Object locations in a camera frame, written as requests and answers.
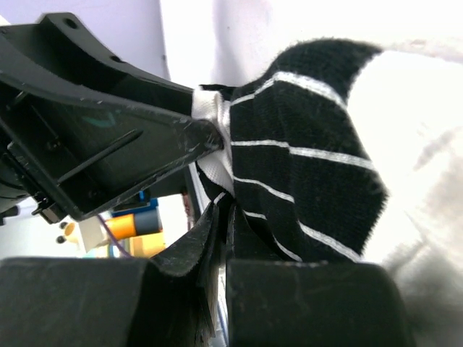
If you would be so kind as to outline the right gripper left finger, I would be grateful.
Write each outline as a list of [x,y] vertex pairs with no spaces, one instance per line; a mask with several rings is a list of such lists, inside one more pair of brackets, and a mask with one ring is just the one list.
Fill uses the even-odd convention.
[[219,211],[155,257],[1,261],[3,346],[207,346],[215,334]]

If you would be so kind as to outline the black white striped sock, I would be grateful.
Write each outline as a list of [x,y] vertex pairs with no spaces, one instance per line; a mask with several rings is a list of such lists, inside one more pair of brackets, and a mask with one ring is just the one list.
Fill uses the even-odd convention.
[[251,229],[298,262],[359,262],[386,192],[347,113],[377,46],[300,43],[241,87],[203,85],[192,116],[224,147],[196,163],[209,200],[236,203]]

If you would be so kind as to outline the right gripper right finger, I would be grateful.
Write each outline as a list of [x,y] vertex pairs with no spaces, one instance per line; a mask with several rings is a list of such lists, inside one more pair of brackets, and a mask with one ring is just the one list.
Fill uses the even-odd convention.
[[369,264],[284,262],[229,215],[226,305],[230,346],[414,346],[403,301]]

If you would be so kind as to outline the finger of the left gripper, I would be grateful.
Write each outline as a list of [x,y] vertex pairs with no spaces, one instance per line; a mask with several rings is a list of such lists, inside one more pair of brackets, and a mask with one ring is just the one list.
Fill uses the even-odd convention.
[[192,89],[123,61],[70,12],[5,25],[1,37],[24,56],[75,85],[189,116]]
[[47,73],[2,71],[1,112],[19,108],[63,108],[71,114],[76,167],[61,179],[76,186],[76,220],[128,200],[223,146],[210,122],[94,92]]

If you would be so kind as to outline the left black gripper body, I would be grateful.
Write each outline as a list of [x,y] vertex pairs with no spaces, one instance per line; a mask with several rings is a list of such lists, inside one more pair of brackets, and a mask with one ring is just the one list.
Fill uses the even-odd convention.
[[49,223],[76,216],[76,186],[62,180],[76,167],[71,114],[63,108],[1,112],[1,146],[21,190],[38,203],[34,213]]

